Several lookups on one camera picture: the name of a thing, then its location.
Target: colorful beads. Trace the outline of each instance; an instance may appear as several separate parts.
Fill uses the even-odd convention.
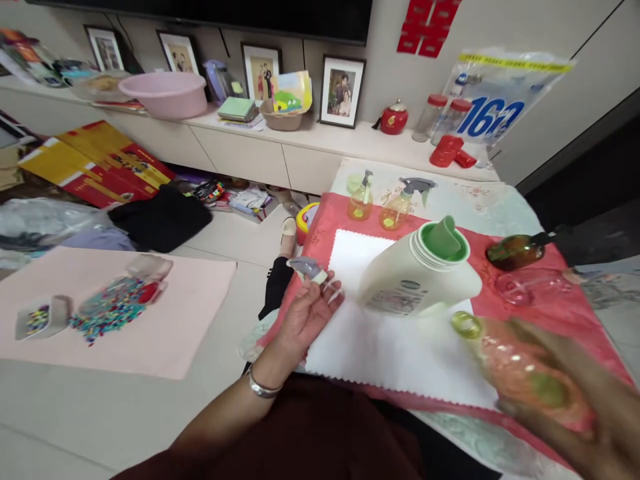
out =
[[[116,279],[84,302],[78,313],[72,316],[70,325],[80,330],[92,346],[98,337],[120,330],[144,312],[146,305],[140,299],[144,293],[142,280],[132,277]]]
[[[29,321],[27,326],[29,330],[26,332],[26,336],[30,337],[35,335],[39,331],[43,330],[49,324],[49,306],[43,305],[35,312],[29,314]]]

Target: hand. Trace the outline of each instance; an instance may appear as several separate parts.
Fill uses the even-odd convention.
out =
[[[572,340],[515,321],[554,356],[582,390],[597,418],[577,433],[533,407],[501,399],[498,406],[556,450],[586,480],[632,480],[640,472],[640,395],[604,370]]]
[[[329,270],[328,274],[327,282],[330,282],[335,274],[332,270]],[[336,281],[332,286],[340,290],[342,284]],[[295,300],[285,314],[280,331],[273,340],[286,352],[292,362],[292,370],[304,359],[309,346],[318,338],[333,314],[342,305],[345,299],[342,293],[329,302],[334,293],[331,288],[321,287],[308,279],[298,290]]]

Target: wrist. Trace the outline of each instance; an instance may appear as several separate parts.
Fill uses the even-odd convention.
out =
[[[268,344],[251,368],[253,379],[262,387],[277,389],[297,367],[290,354],[276,340]]]

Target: cabinet drawer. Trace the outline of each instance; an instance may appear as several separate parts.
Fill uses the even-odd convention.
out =
[[[191,127],[220,173],[290,188],[282,146],[243,135]]]
[[[342,157],[300,147],[283,145],[291,188],[322,195],[331,190]]]
[[[158,159],[216,171],[188,125],[109,111],[108,122]]]
[[[0,89],[0,109],[42,135],[60,135],[106,118],[104,111],[90,105],[6,89]]]

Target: pink plastic basin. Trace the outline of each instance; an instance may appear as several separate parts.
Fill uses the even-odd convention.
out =
[[[184,72],[136,75],[120,82],[120,90],[138,99],[152,117],[178,120],[197,117],[207,110],[206,80]]]

